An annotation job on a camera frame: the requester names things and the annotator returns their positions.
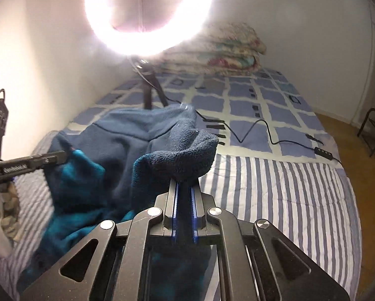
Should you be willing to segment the blue checked bed sheet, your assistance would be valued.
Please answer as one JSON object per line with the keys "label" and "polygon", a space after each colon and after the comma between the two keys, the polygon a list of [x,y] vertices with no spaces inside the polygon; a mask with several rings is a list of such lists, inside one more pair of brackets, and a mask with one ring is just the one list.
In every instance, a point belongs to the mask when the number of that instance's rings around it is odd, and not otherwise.
{"label": "blue checked bed sheet", "polygon": [[[338,159],[333,138],[295,86],[277,71],[229,77],[158,73],[156,77],[168,106],[192,106],[197,128],[217,137],[220,154],[297,163],[331,164]],[[155,90],[152,101],[148,110],[165,108]],[[145,109],[140,76],[82,111],[62,132],[80,134],[119,108]]]}

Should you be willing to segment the black mini tripod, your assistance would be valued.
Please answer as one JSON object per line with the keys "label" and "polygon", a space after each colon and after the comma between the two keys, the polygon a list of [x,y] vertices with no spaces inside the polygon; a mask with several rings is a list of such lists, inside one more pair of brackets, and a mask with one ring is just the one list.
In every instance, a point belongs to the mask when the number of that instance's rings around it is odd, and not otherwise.
{"label": "black mini tripod", "polygon": [[143,104],[145,109],[152,109],[152,90],[155,90],[160,102],[164,107],[168,106],[166,95],[156,77],[153,65],[143,58],[129,57],[128,58],[134,71],[142,79]]}

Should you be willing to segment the folded floral blanket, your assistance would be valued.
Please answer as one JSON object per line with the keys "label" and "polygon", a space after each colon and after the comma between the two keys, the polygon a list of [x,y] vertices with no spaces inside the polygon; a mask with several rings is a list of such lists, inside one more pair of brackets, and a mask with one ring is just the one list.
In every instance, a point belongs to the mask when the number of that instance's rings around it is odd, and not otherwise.
{"label": "folded floral blanket", "polygon": [[196,37],[161,53],[163,72],[245,76],[262,68],[266,44],[247,23],[208,23]]}

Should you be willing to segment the grey striped quilt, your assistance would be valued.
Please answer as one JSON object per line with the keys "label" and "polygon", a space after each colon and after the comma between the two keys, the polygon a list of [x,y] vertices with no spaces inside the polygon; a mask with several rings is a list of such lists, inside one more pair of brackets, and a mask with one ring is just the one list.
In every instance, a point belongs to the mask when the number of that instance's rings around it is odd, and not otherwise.
{"label": "grey striped quilt", "polygon": [[[56,134],[46,136],[38,149],[49,151]],[[200,185],[237,218],[271,222],[355,297],[361,227],[353,188],[342,169],[218,154]],[[53,203],[42,171],[21,176],[15,187],[21,238],[8,257],[0,257],[0,284],[10,297],[18,298],[17,281],[41,242]]]}

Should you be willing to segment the teal plaid fleece jacket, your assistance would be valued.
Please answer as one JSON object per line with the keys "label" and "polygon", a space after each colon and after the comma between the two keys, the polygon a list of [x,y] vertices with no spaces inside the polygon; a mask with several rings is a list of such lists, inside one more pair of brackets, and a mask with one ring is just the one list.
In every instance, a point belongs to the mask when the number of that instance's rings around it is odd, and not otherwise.
{"label": "teal plaid fleece jacket", "polygon": [[56,134],[49,151],[64,151],[68,159],[44,171],[53,214],[17,290],[25,291],[100,222],[132,219],[171,180],[207,174],[217,145],[214,134],[197,128],[190,105],[113,109],[80,134]]}

